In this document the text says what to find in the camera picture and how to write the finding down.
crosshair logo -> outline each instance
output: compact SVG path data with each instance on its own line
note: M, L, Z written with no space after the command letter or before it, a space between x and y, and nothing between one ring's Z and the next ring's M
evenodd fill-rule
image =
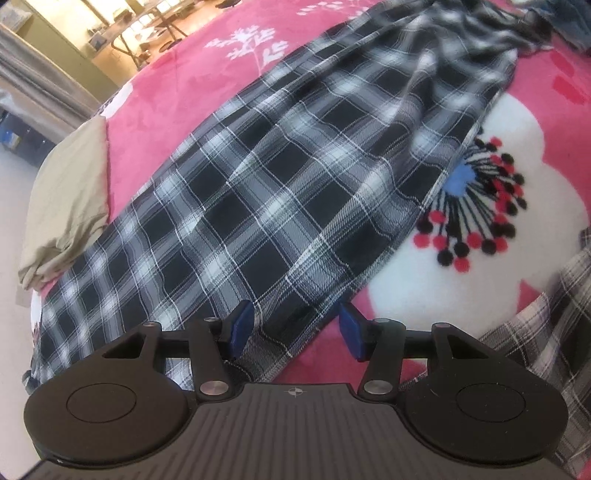
M287 390L287 392L292 397L298 397L298 396L302 395L302 393L306 393L300 387L291 387L289 390Z

ribbed black plate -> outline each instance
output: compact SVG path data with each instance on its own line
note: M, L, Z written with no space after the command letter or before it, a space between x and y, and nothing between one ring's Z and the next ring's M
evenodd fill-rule
M104 470L40 463L25 480L567 480L548 460L478 468L418 442L395 410L347 386L248 384L199 407L163 450Z

plaid fabric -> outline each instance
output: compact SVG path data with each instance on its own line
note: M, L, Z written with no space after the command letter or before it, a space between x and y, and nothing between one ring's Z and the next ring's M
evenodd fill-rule
M385 1L299 48L186 139L53 288L34 388L146 320L242 299L229 366L274 378L394 253L511 80L514 17L465 0ZM167 374L192 388L188 362Z
M482 338L562 392L569 423L555 459L571 475L591 458L591 228L581 246L553 288Z

khaki cloth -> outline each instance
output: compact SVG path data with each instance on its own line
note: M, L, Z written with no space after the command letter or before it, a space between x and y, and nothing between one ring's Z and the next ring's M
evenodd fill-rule
M100 236L109 216L106 123L95 116L41 166L29 202L18 278L24 289L67 270Z

dark fabric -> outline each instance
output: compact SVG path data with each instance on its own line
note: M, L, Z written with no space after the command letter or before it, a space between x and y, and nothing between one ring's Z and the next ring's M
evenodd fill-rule
M546 19L576 50L591 54L589 0L534 0L528 7Z
M380 3L221 106L57 283L34 388L146 320L240 300L231 370L271 380L394 253L510 82L518 21L460 0ZM192 388L188 362L168 375Z

